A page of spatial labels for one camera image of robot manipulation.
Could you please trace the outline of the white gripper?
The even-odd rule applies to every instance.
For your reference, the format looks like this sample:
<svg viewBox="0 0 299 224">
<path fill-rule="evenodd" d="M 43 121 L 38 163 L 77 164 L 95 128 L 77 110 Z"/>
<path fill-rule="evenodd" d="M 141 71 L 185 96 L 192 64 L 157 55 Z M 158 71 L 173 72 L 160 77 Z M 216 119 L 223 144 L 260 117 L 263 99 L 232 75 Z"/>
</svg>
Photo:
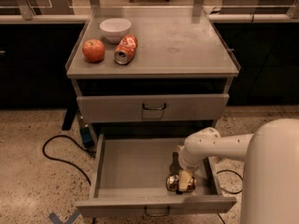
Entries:
<svg viewBox="0 0 299 224">
<path fill-rule="evenodd" d="M 178 163 L 183 169 L 178 174 L 178 189 L 180 191 L 186 191 L 188 189 L 188 185 L 192 180 L 191 172 L 194 173 L 202 162 L 203 157 L 201 155 L 190 152 L 185 146 L 178 146 Z"/>
</svg>

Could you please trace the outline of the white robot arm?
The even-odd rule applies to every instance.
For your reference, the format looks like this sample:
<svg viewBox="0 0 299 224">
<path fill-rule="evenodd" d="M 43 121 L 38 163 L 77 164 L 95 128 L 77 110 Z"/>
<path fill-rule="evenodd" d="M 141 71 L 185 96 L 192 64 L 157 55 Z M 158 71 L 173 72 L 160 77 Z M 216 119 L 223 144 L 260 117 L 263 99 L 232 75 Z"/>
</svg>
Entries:
<svg viewBox="0 0 299 224">
<path fill-rule="evenodd" d="M 244 162 L 241 224 L 299 224 L 298 119 L 277 119 L 255 133 L 226 137 L 205 128 L 178 150 L 180 166 L 192 172 L 207 157 Z"/>
</svg>

